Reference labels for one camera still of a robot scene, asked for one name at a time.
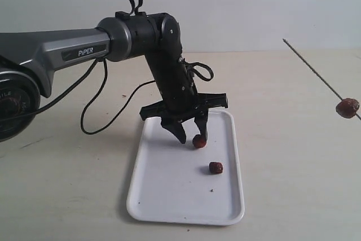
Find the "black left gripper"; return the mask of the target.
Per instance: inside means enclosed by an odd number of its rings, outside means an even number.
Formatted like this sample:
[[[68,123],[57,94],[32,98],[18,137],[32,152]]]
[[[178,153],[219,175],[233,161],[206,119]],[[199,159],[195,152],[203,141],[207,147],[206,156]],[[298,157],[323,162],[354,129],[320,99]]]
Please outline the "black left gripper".
[[[200,93],[193,78],[211,81],[212,69],[200,62],[189,63],[183,57],[171,59],[165,54],[147,54],[151,70],[162,100],[140,110],[142,120],[162,117],[161,127],[172,133],[180,143],[186,142],[186,133],[181,121],[194,117],[201,138],[208,140],[208,113],[210,108],[227,108],[225,93]]]

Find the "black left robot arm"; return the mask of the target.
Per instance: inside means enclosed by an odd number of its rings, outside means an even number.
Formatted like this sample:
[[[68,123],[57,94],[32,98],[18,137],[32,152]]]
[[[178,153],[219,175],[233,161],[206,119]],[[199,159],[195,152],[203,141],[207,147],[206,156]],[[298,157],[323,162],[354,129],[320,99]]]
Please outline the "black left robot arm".
[[[141,118],[159,117],[180,143],[186,141],[182,124],[193,119],[207,137],[208,112],[227,107],[227,96],[197,91],[193,78],[199,64],[183,58],[176,19],[167,13],[118,12],[92,29],[1,34],[1,140],[15,137],[43,112],[40,98],[51,95],[56,71],[138,56],[145,57],[162,97],[142,107]]]

